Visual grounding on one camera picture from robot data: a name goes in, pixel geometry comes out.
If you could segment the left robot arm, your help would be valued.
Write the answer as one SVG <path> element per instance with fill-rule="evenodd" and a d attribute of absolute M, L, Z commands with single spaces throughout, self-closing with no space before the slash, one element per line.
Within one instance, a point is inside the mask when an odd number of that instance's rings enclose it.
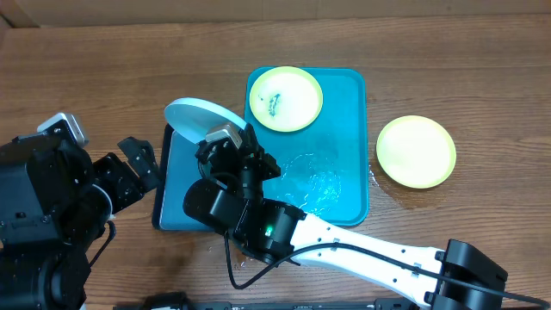
<path fill-rule="evenodd" d="M 116 235 L 116 214 L 161 181 L 151 144 L 128 137 L 97 161 L 70 137 L 44 132 L 1 148 L 1 307 L 79 309 L 91 244 Z"/>

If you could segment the light blue plate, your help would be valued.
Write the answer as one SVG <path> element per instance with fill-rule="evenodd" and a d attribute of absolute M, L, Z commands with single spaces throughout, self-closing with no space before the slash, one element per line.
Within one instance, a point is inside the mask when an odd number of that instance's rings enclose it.
<path fill-rule="evenodd" d="M 168 124 L 186 140 L 198 144 L 205 139 L 213 127 L 232 123 L 239 129 L 245 129 L 246 122 L 231 110 L 214 102 L 184 97 L 170 103 L 164 109 Z"/>

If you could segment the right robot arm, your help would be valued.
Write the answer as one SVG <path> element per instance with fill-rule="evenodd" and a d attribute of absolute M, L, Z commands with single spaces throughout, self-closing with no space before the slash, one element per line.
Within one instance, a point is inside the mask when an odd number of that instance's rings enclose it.
<path fill-rule="evenodd" d="M 269 270 L 283 262 L 338 270 L 422 309 L 501 308 L 507 274 L 470 244 L 451 239 L 445 250 L 395 244 L 264 197 L 263 182 L 281 170 L 252 125 L 216 121 L 183 136 L 199 147 L 201 173 L 184 196 L 185 214 Z"/>

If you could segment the yellow plate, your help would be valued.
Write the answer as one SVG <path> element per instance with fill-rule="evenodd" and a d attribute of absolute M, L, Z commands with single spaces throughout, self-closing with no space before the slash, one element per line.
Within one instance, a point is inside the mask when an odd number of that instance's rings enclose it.
<path fill-rule="evenodd" d="M 449 132 L 420 115 L 401 116 L 386 124 L 375 152 L 389 177 L 413 189 L 429 189 L 443 183 L 456 163 L 455 142 Z"/>
<path fill-rule="evenodd" d="M 249 91 L 249 108 L 273 131 L 290 133 L 311 125 L 323 108 L 318 80 L 304 69 L 278 66 L 262 73 Z"/>

